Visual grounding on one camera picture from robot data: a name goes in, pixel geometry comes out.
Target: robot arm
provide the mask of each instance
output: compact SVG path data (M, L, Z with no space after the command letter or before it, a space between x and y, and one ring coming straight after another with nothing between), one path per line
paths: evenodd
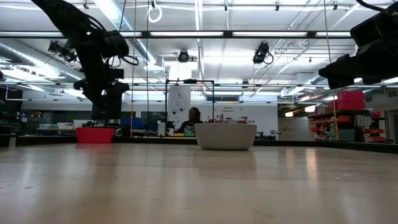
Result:
M398 2L387 9L357 2L380 13L351 29L359 47L355 56L344 55L319 70L331 89L352 85L355 78L370 85L398 76Z
M86 78L77 81L75 89L83 89L83 94L101 109L109 107L115 100L121 101L121 95L128 91L129 85L116 81L116 78L124 78L124 71L111 68L108 62L110 58L118 56L131 65L138 65L137 58L133 58L133 63L124 59L129 47L123 36L116 30L106 31L95 18L65 1L32 2L48 15L68 39L68 47L76 49Z

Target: shelf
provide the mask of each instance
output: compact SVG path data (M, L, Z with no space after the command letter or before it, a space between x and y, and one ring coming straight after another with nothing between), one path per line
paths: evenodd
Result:
M373 121L385 121L386 118L372 118Z
M342 116L342 115L351 115L351 116L355 116L355 115L368 115L370 116L371 113L368 110L336 110L336 116ZM308 118L326 118L326 117L332 117L334 116L335 113L333 111L331 112L327 112L327 113L323 113L323 114L316 114L316 115L312 115L309 116Z

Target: ceiling pipe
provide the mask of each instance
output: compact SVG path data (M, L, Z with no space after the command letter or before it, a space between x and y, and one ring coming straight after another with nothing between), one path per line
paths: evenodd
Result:
M51 68L58 76L65 77L65 82L74 82L85 77L84 74L66 66L64 63L52 59L13 39L3 39L0 41L0 55L13 55L13 57L32 63L36 67L46 66Z
M120 31L135 31L134 21L129 18L129 13L123 13L123 7L117 0L94 0L94 3L102 13L112 22ZM157 57L147 48L147 43L140 39L129 39L129 48L136 49L142 57L145 64L156 64Z

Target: metal frame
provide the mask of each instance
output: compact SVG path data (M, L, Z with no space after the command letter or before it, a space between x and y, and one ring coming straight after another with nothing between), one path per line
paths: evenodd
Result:
M148 83L149 86L164 86L166 83ZM73 83L41 83L41 82L2 82L0 85L42 85L42 86L73 86ZM206 86L205 84L197 83L197 84L187 84L187 83L179 83L181 86ZM129 84L129 86L147 86L146 83L134 83ZM237 83L214 83L215 87L315 87L315 88L325 88L329 87L328 85L306 85L306 84L237 84ZM398 88L398 85L350 85L347 86L350 88Z
M154 32L169 33L169 35L152 35ZM237 32L252 33L252 35L234 35ZM125 39L327 39L325 35L317 35L325 32L325 30L142 30L120 33ZM347 30L333 30L328 33L329 39L352 39ZM0 31L0 38L65 39L59 31L18 30Z
M168 85L169 85L170 82L175 82L174 86L179 86L180 85L179 82L184 82L184 81L185 80L183 80L183 81L181 81L181 80L166 80L166 82L165 82L165 102L164 103L165 103L165 112L166 112L166 123L169 121L169 116L167 115L167 93L169 92ZM213 86L213 89L211 91L212 94L213 94L213 100L211 101L211 104L212 104L212 107L213 107L212 117L213 117L213 122L214 122L214 103L215 103L215 101L214 101L214 87L215 87L214 80L191 80L191 81L192 82L196 82L196 83L200 82L205 87L207 87L206 83L211 83L211 85ZM192 85L192 84L196 84L196 83L182 83L182 84L184 84L184 85Z

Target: light fixture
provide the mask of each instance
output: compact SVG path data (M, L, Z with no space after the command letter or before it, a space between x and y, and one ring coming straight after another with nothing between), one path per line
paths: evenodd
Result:
M305 37L308 32L233 32L235 37Z
M151 32L151 36L154 37L221 37L224 35L224 32L209 32L209 31L176 31L176 32L169 32L169 31L158 31L158 32Z
M351 37L349 32L317 32L315 37Z
M286 114L285 114L285 117L286 118L291 118L293 116L293 112L287 112Z
M304 111L307 112L307 113L315 112L315 105L314 106L308 106L308 107L304 108Z
M63 37L61 32L14 32L3 31L0 32L1 37Z
M323 100L325 100L325 101L331 101L331 100L333 100L333 96L328 96L328 97L326 97L326 98L323 99Z
M142 36L141 32L120 32L123 37L140 37Z

